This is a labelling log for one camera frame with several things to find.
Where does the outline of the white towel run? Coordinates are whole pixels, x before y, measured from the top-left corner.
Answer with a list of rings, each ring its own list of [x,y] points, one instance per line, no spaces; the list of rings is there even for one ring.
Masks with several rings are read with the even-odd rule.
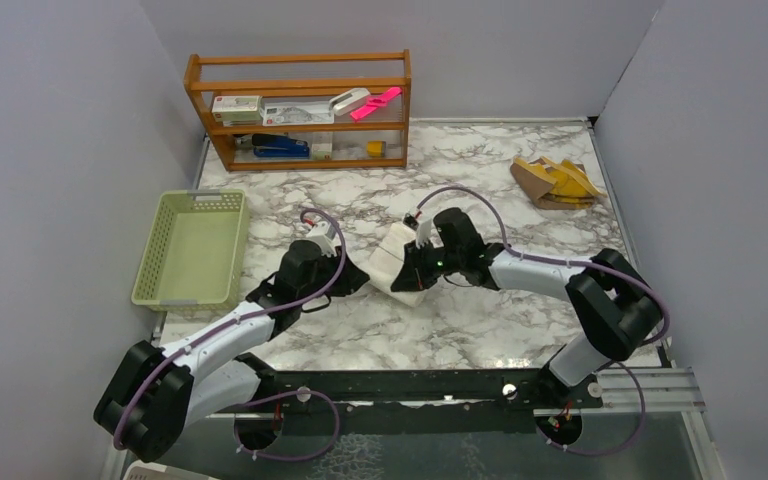
[[[422,302],[426,292],[394,292],[391,286],[403,267],[404,246],[414,241],[415,232],[403,223],[395,222],[361,266],[373,287],[411,308]]]

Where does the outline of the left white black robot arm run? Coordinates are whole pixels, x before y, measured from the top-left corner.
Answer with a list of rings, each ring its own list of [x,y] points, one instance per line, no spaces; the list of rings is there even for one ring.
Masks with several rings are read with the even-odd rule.
[[[233,404],[266,408],[273,382],[238,356],[287,330],[306,303],[352,295],[369,279],[342,247],[329,256],[314,241],[294,241],[276,272],[194,337],[161,347],[134,344],[94,409],[95,423],[116,448],[150,462],[196,420]]]

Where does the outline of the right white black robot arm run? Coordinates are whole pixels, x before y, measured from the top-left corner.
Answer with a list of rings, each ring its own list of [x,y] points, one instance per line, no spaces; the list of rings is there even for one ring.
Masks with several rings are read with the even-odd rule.
[[[570,302],[582,332],[541,368],[536,383],[539,398],[552,407],[572,399],[600,368],[627,360],[663,318],[647,284],[618,251],[570,260],[517,254],[504,243],[485,241],[459,208],[418,224],[415,239],[403,246],[399,270],[386,275],[385,285],[393,293],[421,292],[451,274],[474,287]]]

